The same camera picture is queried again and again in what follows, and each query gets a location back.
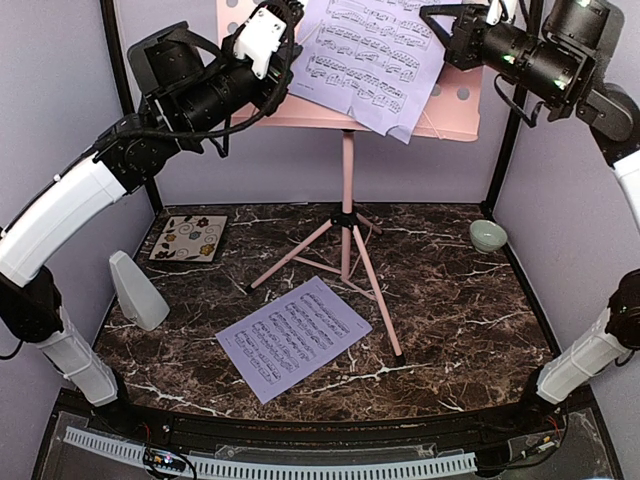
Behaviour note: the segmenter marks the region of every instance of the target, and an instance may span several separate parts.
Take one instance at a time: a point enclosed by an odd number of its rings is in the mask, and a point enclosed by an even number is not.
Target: floral coaster
[[[227,217],[171,217],[151,251],[151,260],[212,262]]]

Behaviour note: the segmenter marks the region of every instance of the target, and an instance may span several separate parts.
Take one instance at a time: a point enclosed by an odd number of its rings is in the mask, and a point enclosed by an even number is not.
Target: music score paper
[[[444,65],[444,47],[418,15],[434,3],[309,0],[290,92],[409,143]],[[450,29],[453,19],[438,21]]]
[[[264,404],[369,332],[371,325],[314,277],[216,338]]]

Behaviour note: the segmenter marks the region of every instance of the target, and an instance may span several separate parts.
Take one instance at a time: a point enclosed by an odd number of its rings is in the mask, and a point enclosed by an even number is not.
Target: dark brown marble surface
[[[385,229],[369,253],[407,364],[396,367],[377,304],[337,275],[292,262],[252,295],[242,287],[323,222],[330,205],[169,208],[138,263],[172,311],[153,332],[111,312],[96,349],[142,405],[233,418],[362,421],[468,411],[518,399],[529,373],[551,358],[544,336],[501,253],[482,255],[468,228],[470,205],[364,205]],[[228,215],[211,265],[149,261],[169,215]],[[307,252],[339,266],[331,231]],[[333,362],[265,405],[244,383],[215,334],[278,296],[320,276],[373,326]],[[369,289],[364,269],[356,284]]]

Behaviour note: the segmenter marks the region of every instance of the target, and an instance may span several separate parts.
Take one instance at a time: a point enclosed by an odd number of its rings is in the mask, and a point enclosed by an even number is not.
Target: small ceramic bowl
[[[507,232],[489,220],[476,220],[471,224],[471,243],[480,253],[493,253],[507,243]]]

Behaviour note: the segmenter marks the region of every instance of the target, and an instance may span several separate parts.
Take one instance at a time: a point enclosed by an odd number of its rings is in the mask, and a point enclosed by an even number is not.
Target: white connector
[[[269,70],[271,55],[280,48],[280,39],[286,29],[286,23],[265,7],[247,20],[240,33],[233,53],[239,60],[253,60],[251,70],[259,79],[264,79]]]
[[[489,13],[487,14],[487,23],[489,25],[497,25],[502,20],[502,5],[507,7],[506,17],[507,21],[511,22],[516,16],[516,9],[518,8],[518,0],[491,0],[491,6],[489,7]]]

